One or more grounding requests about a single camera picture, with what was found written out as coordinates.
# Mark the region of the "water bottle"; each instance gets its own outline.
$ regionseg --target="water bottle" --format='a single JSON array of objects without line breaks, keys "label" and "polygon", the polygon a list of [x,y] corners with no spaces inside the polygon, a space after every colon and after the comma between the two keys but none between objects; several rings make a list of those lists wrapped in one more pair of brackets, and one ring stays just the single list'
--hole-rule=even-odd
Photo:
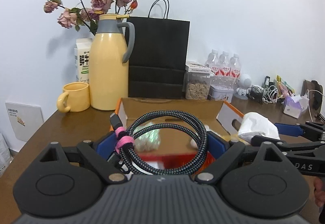
[{"label": "water bottle", "polygon": [[234,56],[232,58],[230,58],[230,82],[231,82],[231,86],[235,87],[237,86],[238,83],[238,78],[239,75],[241,74],[241,62],[239,61],[239,55],[238,54],[234,54]]},{"label": "water bottle", "polygon": [[223,51],[222,54],[219,57],[219,63],[220,63],[220,85],[225,87],[230,87],[230,61],[229,61],[229,53]]},{"label": "water bottle", "polygon": [[208,59],[204,64],[206,67],[211,68],[211,71],[215,74],[218,75],[219,70],[220,70],[220,65],[219,65],[219,58],[218,58],[218,51],[212,49],[211,53],[208,55]]}]

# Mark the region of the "gray jug handle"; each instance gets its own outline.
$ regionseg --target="gray jug handle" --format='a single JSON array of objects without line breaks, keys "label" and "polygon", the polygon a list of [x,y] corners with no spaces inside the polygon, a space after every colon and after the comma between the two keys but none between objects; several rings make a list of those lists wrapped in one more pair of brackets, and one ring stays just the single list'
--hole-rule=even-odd
[{"label": "gray jug handle", "polygon": [[123,23],[117,23],[117,27],[128,27],[129,28],[129,45],[127,46],[127,50],[125,54],[123,55],[122,63],[126,63],[132,54],[133,46],[134,46],[134,40],[135,40],[135,29],[133,23],[130,22],[123,22]]}]

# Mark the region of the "bag handle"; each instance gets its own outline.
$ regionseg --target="bag handle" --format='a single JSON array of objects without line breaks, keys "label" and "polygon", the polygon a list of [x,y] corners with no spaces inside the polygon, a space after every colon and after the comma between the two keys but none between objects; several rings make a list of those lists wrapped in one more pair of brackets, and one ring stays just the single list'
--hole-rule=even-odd
[{"label": "bag handle", "polygon": [[163,17],[163,19],[165,18],[166,12],[167,12],[167,17],[166,17],[166,19],[168,19],[168,14],[169,14],[169,0],[167,0],[167,2],[168,2],[168,9],[167,9],[167,4],[166,4],[166,1],[165,1],[165,0],[155,0],[154,3],[151,5],[150,10],[149,10],[148,18],[150,17],[150,12],[151,12],[153,6],[155,6],[156,3],[157,3],[158,1],[164,1],[164,3],[165,3],[165,13],[164,13],[164,17]]}]

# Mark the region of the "brown table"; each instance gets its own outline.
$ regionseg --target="brown table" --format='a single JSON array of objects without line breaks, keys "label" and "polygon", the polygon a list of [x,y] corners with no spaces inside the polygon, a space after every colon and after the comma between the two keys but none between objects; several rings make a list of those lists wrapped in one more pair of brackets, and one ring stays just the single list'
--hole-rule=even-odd
[{"label": "brown table", "polygon": [[[237,98],[233,98],[232,104],[242,113],[258,112],[273,123],[296,124],[297,122],[303,123],[310,120],[309,113],[305,113],[298,121],[285,115],[282,112],[281,105],[268,104],[261,106],[257,102]],[[56,111],[25,144],[0,178],[0,223],[11,223],[20,216],[12,195],[12,187],[21,173],[48,143],[59,141],[62,146],[74,146],[82,140],[96,141],[109,131],[109,116],[111,113],[110,111],[99,111],[93,108],[79,113],[67,114]],[[288,142],[306,141],[302,137],[284,136],[283,139]],[[306,179],[312,188],[313,178],[308,177]],[[304,208],[302,215],[312,223],[317,223],[317,209],[313,203],[313,194],[311,194],[310,202]]]}]

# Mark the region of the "hand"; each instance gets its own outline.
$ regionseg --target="hand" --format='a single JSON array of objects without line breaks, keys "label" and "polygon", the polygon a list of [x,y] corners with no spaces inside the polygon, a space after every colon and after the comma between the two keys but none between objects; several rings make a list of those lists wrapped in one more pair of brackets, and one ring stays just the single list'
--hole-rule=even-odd
[{"label": "hand", "polygon": [[315,203],[318,207],[322,207],[325,203],[325,191],[322,190],[323,182],[320,178],[315,178],[314,187]]}]

